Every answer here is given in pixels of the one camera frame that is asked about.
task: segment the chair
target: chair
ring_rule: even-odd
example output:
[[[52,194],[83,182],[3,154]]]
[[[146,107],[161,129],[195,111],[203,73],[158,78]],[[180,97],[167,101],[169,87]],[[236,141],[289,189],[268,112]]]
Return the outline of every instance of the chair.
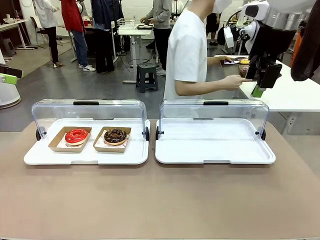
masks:
[[[159,90],[156,66],[152,63],[142,63],[137,66],[136,88],[140,88],[140,93],[145,93],[146,89]]]
[[[37,24],[37,22],[36,22],[36,20],[35,20],[35,18],[34,18],[33,16],[31,16],[30,18],[31,18],[31,21],[32,21],[33,27],[34,27],[36,45],[37,45],[38,47],[40,47],[40,48],[45,49],[45,47],[40,46],[40,45],[38,44],[38,34],[45,34],[45,30],[44,30],[43,28],[38,27],[38,24]]]

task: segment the red jacket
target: red jacket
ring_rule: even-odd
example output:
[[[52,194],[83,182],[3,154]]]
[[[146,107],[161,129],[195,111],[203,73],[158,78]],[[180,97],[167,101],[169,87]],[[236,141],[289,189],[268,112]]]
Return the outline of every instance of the red jacket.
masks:
[[[76,0],[61,0],[61,13],[66,30],[84,32],[84,21],[82,20]]]

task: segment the black handle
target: black handle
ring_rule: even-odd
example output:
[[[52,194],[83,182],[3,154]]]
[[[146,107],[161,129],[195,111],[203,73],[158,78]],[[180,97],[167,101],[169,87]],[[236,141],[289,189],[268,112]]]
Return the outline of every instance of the black handle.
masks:
[[[74,106],[99,106],[98,101],[74,101]]]
[[[203,106],[229,106],[227,101],[205,101]]]

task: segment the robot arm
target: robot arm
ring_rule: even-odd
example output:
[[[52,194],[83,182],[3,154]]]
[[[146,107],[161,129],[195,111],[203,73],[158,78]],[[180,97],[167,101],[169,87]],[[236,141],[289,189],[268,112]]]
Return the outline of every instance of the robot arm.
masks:
[[[286,52],[300,23],[307,17],[316,0],[262,0],[243,6],[242,14],[254,21],[240,31],[249,39],[248,79],[257,80],[260,91],[273,88],[282,69],[278,55]]]

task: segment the white t-shirt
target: white t-shirt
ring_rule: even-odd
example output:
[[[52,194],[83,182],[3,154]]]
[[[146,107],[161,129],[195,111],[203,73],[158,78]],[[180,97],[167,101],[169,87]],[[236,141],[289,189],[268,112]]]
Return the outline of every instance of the white t-shirt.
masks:
[[[50,0],[35,0],[34,2],[41,26],[43,28],[57,27],[58,21],[54,14],[57,9],[52,6]]]
[[[172,1],[172,12],[175,13],[176,12],[176,8],[177,8],[177,13],[182,13],[182,10],[184,9],[185,5],[181,0],[177,0],[177,1]]]
[[[163,99],[197,99],[199,96],[178,96],[175,80],[205,82],[207,64],[205,24],[195,13],[185,9],[169,38]]]

